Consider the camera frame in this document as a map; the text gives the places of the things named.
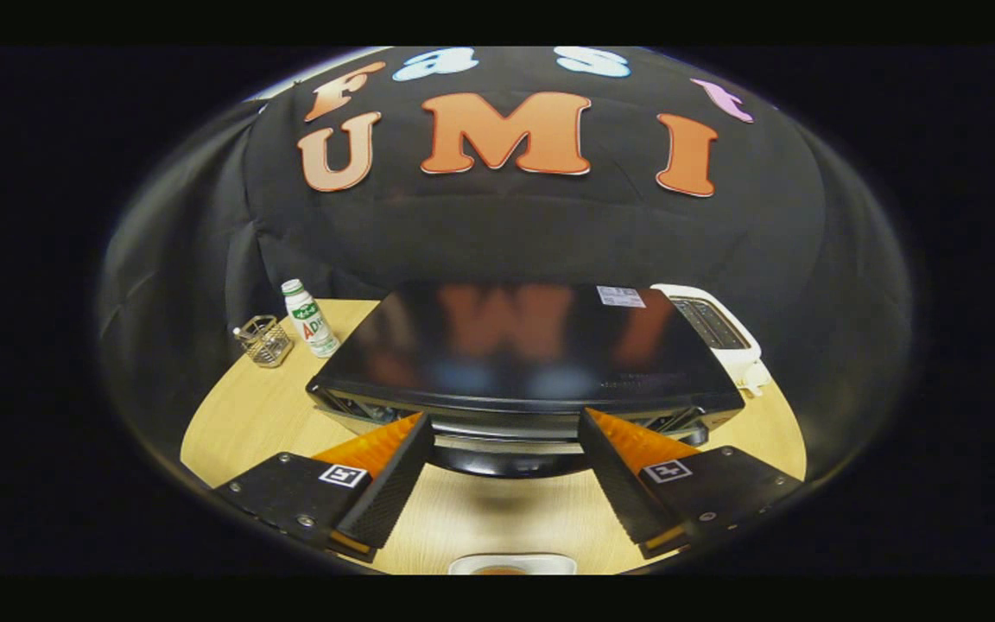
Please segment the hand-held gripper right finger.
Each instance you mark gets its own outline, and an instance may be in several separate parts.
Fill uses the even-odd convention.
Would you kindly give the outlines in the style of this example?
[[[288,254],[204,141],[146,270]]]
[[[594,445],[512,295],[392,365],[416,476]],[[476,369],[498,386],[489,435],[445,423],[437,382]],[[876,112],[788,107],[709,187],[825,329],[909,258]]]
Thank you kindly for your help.
[[[578,441],[643,558],[703,552],[743,534],[804,485],[733,446],[701,450],[586,407]]]

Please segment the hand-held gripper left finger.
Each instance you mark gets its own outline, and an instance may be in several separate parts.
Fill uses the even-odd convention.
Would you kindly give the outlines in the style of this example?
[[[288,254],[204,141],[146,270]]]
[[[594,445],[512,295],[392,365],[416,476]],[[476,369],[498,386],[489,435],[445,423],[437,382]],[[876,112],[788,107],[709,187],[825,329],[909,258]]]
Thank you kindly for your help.
[[[307,457],[280,452],[214,493],[303,546],[371,562],[386,546],[434,448],[415,413]]]

